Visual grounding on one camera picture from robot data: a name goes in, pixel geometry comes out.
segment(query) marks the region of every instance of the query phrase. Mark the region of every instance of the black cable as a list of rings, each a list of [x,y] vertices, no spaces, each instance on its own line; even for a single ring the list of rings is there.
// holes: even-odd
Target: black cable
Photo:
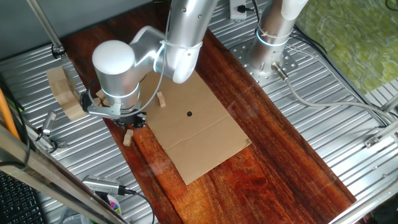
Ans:
[[[143,196],[142,194],[136,192],[135,190],[126,189],[124,192],[126,194],[132,194],[132,195],[137,195],[138,197],[142,197],[145,201],[148,202],[148,204],[150,206],[150,209],[152,209],[152,224],[154,224],[155,223],[155,210],[154,210],[152,204],[149,202],[149,200],[145,196]]]
[[[388,9],[390,9],[391,11],[398,11],[398,9],[391,8],[391,7],[388,5],[388,0],[386,0],[386,7],[387,7]]]
[[[257,7],[256,0],[252,0],[252,2],[253,2],[254,10],[256,12],[257,21],[260,22],[259,8]]]
[[[299,31],[299,33],[294,33],[296,35],[300,35],[301,37],[303,37],[304,39],[309,40],[310,42],[313,42],[314,44],[316,44],[317,46],[319,46],[320,48],[322,48],[322,50],[327,54],[327,50],[322,46],[322,44],[319,44],[316,40],[312,39],[311,37],[309,37],[307,34],[304,34],[303,31],[300,30],[300,28],[296,25],[294,25],[294,29],[296,29],[297,31]]]
[[[26,149],[26,157],[25,157],[25,161],[24,161],[24,166],[27,167],[27,163],[29,161],[29,156],[30,156],[30,141],[29,141],[29,135],[27,133],[27,128],[25,125],[25,120],[24,120],[24,117],[22,116],[21,111],[19,110],[19,107],[17,106],[18,103],[15,100],[14,95],[11,93],[11,90],[7,87],[7,85],[5,85],[5,83],[2,83],[1,88],[2,88],[2,90],[4,89],[6,92],[9,93],[9,98],[14,103],[17,113],[18,113],[18,116],[19,116],[19,119],[21,120],[23,133],[22,133],[22,135],[20,135],[20,137],[21,137],[22,142],[26,144],[26,148],[27,148]]]
[[[2,166],[14,166],[18,169],[25,168],[25,164],[23,164],[21,162],[14,162],[14,161],[0,162],[0,167],[2,167]]]

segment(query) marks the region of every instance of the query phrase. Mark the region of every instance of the wooden board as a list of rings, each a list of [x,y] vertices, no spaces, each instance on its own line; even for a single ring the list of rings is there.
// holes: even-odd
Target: wooden board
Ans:
[[[100,43],[130,42],[140,28],[164,31],[161,3],[62,40],[83,83],[95,77],[91,55]],[[287,121],[234,56],[208,31],[196,71],[252,144],[186,186],[149,127],[123,146],[122,128],[105,119],[161,223],[328,223],[355,198]],[[93,93],[99,90],[95,85]]]

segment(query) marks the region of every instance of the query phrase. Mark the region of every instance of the cable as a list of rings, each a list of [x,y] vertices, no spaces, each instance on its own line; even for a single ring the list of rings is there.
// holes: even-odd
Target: cable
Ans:
[[[388,0],[386,0],[386,7],[387,7],[388,9],[390,9],[391,11],[398,11],[398,9],[391,8],[391,7],[388,5]]]
[[[152,209],[152,224],[154,224],[155,223],[155,210],[154,210],[152,204],[149,202],[149,200],[145,196],[143,196],[142,194],[137,193],[135,190],[126,189],[124,192],[126,194],[132,194],[132,195],[137,195],[138,197],[142,197],[145,201],[148,202],[148,204],[150,206],[150,209]]]
[[[11,134],[17,138],[18,140],[21,140],[17,131],[17,128],[15,127],[14,120],[12,119],[11,111],[10,108],[8,107],[6,97],[0,90],[0,110],[2,111],[2,115],[4,116],[4,120],[6,122],[8,131],[11,132]]]
[[[303,53],[303,54],[306,54],[306,55],[309,55],[309,56],[313,57],[315,60],[318,60],[320,63],[322,63],[322,65],[325,66],[326,69],[329,70],[329,68],[326,66],[326,64],[325,64],[324,62],[322,62],[319,58],[314,57],[314,56],[311,55],[310,53],[305,52],[305,51],[303,51],[302,49],[300,49],[300,50],[293,49],[292,46],[289,46],[289,45],[286,45],[286,47],[288,47],[288,48],[290,48],[290,49],[292,49],[292,50],[296,50],[296,51],[298,51],[298,52],[300,52],[300,53]],[[289,83],[288,86],[289,86],[290,90],[292,91],[292,93],[293,93],[294,95],[296,95],[296,97],[298,98],[298,100],[299,100],[299,101],[303,100],[302,98],[300,98],[300,97],[295,93],[295,91],[293,90],[292,86],[290,85],[290,82],[289,82],[288,80],[286,80],[285,82],[286,82],[286,84]],[[392,122],[392,123],[395,121],[394,119],[392,119],[392,118],[389,116],[389,114],[387,114],[387,113],[385,113],[385,112],[383,112],[383,111],[377,109],[377,108],[374,107],[374,106],[369,106],[369,105],[364,104],[364,103],[336,102],[336,103],[328,103],[328,104],[315,104],[315,103],[311,103],[311,104],[313,104],[313,105],[322,105],[322,106],[317,106],[317,107],[324,107],[325,105],[334,105],[334,106],[337,106],[337,105],[352,105],[352,106],[360,106],[360,107],[367,108],[367,109],[369,109],[369,110],[372,110],[372,111],[374,111],[374,112],[377,112],[378,114],[383,115],[383,117],[387,118],[387,119],[388,119],[390,122]]]
[[[315,41],[314,39],[312,39],[311,37],[309,37],[307,34],[304,34],[304,32],[301,31],[301,29],[300,29],[297,25],[294,25],[294,29],[296,29],[297,31],[300,32],[299,34],[298,34],[298,33],[294,33],[294,34],[302,36],[304,39],[306,39],[306,40],[309,41],[309,42],[314,43],[314,45],[319,46],[320,48],[322,48],[322,50],[323,50],[325,53],[327,53],[327,50],[322,46],[322,44],[319,44],[317,41]]]
[[[289,89],[291,90],[291,92],[293,93],[293,95],[303,104],[308,105],[308,106],[314,106],[314,107],[330,107],[330,106],[341,106],[341,105],[350,105],[350,106],[359,106],[365,109],[369,109],[372,110],[378,114],[383,115],[383,117],[387,118],[390,122],[395,122],[395,120],[387,113],[373,107],[373,106],[369,106],[366,105],[364,103],[357,103],[357,102],[336,102],[336,103],[311,103],[308,102],[306,100],[304,100],[303,98],[301,98],[296,91],[293,89],[292,84],[290,84],[289,79],[285,80],[286,85],[289,87]]]
[[[254,6],[254,11],[256,12],[257,16],[257,23],[260,23],[260,15],[259,15],[259,8],[257,7],[257,2],[256,0],[252,0],[253,6]]]
[[[17,101],[14,98],[14,95],[12,95],[11,90],[4,84],[1,83],[1,88],[4,89],[5,92],[9,93],[9,97],[10,100],[14,103],[15,106],[19,105],[19,103],[17,103]],[[22,140],[22,142],[24,142],[26,144],[26,157],[25,157],[25,161],[24,161],[24,167],[27,167],[27,163],[29,161],[29,157],[30,157],[30,141],[29,141],[29,135],[27,133],[27,128],[25,125],[25,120],[24,117],[22,116],[22,113],[20,111],[20,109],[17,107],[16,111],[18,113],[19,119],[21,120],[21,125],[22,125],[22,135],[20,136],[24,136],[25,139]],[[10,166],[12,164],[7,165],[7,162],[0,162],[0,166]]]
[[[8,161],[8,162],[0,162],[0,167],[2,166],[14,166],[18,169],[23,169],[25,167],[25,164],[21,162],[13,162],[13,161]]]

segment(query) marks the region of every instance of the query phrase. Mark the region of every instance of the gray cable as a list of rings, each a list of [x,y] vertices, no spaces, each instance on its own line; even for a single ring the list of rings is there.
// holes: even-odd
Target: gray cable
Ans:
[[[364,103],[357,103],[357,102],[335,102],[335,103],[311,103],[308,102],[306,100],[304,100],[303,98],[301,98],[296,91],[293,89],[292,84],[290,84],[289,79],[285,80],[286,85],[288,86],[288,88],[291,90],[291,92],[293,93],[293,95],[303,104],[308,105],[308,106],[314,106],[314,107],[330,107],[330,106],[342,106],[342,105],[349,105],[349,106],[359,106],[365,109],[369,109],[372,110],[374,112],[376,112],[379,115],[383,115],[383,117],[387,118],[390,122],[395,122],[395,120],[387,113],[373,107],[373,106],[369,106],[366,105]]]

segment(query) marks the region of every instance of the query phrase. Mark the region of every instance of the silver robot arm segment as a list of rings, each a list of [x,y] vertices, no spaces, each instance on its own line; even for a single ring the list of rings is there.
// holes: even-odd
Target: silver robot arm segment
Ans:
[[[283,63],[283,51],[295,20],[308,0],[273,0],[261,16],[256,38],[246,57],[258,75],[273,72],[274,62]],[[88,112],[131,123],[128,117],[141,113],[139,82],[154,70],[175,83],[183,83],[197,64],[202,40],[218,0],[173,0],[167,40],[165,34],[147,26],[128,45],[118,40],[100,44],[93,53],[102,90],[110,108],[95,105]]]
[[[217,2],[173,0],[167,40],[165,34],[147,26],[129,45],[110,40],[97,46],[93,52],[93,65],[111,107],[91,105],[88,112],[111,119],[136,115],[135,111],[141,108],[139,82],[151,70],[160,73],[163,66],[166,77],[175,83],[185,82],[195,69]]]

